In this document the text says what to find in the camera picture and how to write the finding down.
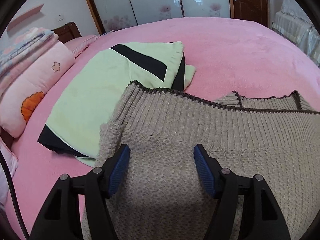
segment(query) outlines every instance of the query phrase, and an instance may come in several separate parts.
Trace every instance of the wooden headboard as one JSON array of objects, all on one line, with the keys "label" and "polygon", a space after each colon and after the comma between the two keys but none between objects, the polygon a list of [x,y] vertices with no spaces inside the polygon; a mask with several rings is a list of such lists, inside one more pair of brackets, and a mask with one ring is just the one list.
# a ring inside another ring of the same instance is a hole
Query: wooden headboard
[{"label": "wooden headboard", "polygon": [[58,40],[61,41],[63,44],[75,38],[82,37],[77,25],[74,22],[69,22],[57,29],[54,29],[53,31],[54,33],[59,35]]},{"label": "wooden headboard", "polygon": [[0,137],[3,140],[3,142],[5,143],[5,145],[9,149],[11,149],[14,138],[7,131],[2,129],[2,127],[0,127]]}]

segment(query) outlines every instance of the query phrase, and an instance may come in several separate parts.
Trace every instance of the beige knit sweater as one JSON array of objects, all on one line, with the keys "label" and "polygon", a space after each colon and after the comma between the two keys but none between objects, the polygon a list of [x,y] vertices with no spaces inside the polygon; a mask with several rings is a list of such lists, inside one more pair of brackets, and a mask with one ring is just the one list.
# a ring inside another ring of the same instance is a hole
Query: beige knit sweater
[{"label": "beige knit sweater", "polygon": [[[264,176],[292,240],[320,209],[320,115],[296,91],[265,99],[234,92],[209,102],[132,82],[100,135],[96,166],[121,143],[131,150],[124,181],[107,200],[119,240],[203,239],[216,200],[200,183],[197,143],[237,175]],[[237,239],[241,205],[239,198],[231,239]],[[85,213],[83,233],[91,239]]]}]

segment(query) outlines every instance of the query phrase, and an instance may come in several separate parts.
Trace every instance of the light green cloth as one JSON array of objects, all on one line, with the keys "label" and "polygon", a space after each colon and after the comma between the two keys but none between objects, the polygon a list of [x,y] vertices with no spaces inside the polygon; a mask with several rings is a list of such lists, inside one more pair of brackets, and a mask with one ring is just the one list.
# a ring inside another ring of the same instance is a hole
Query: light green cloth
[{"label": "light green cloth", "polygon": [[[128,84],[137,80],[147,88],[171,88],[181,63],[183,44],[180,41],[124,45],[163,62],[167,66],[164,81],[115,50],[106,49],[97,53],[66,87],[46,122],[66,144],[91,157],[77,158],[90,166],[99,152],[100,125],[109,121]],[[193,66],[185,66],[185,87],[194,72]]]}]

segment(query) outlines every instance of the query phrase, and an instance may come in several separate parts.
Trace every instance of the pink blanket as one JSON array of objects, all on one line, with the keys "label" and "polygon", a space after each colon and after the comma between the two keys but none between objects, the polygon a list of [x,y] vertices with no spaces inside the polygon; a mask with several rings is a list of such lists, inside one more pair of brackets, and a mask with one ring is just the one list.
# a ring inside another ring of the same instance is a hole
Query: pink blanket
[{"label": "pink blanket", "polygon": [[[292,43],[257,23],[224,18],[178,18],[105,35],[90,45],[47,93],[12,147],[19,158],[13,181],[29,231],[59,175],[78,176],[90,170],[74,158],[54,154],[37,143],[54,103],[98,51],[131,41],[182,41],[186,64],[196,67],[187,93],[197,97],[214,100],[233,90],[246,97],[281,97],[297,90],[313,108],[320,110],[320,70]],[[10,199],[6,211],[14,230],[24,239]]]}]

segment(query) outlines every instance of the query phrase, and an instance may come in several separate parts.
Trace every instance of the metal screw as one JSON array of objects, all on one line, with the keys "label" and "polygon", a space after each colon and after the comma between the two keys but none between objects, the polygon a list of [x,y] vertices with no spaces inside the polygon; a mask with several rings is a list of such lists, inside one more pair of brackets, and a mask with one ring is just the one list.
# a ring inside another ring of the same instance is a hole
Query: metal screw
[{"label": "metal screw", "polygon": [[62,174],[62,175],[60,176],[60,179],[61,179],[61,180],[66,180],[68,177],[69,177],[68,174]]},{"label": "metal screw", "polygon": [[93,173],[95,173],[95,174],[99,174],[101,171],[102,171],[101,167],[96,167],[93,169]]},{"label": "metal screw", "polygon": [[263,176],[260,175],[260,174],[256,174],[254,177],[255,177],[256,180],[258,180],[258,181],[262,181],[262,180],[263,180]]},{"label": "metal screw", "polygon": [[228,175],[230,173],[230,170],[228,168],[222,168],[221,169],[221,172],[224,174],[224,175]]}]

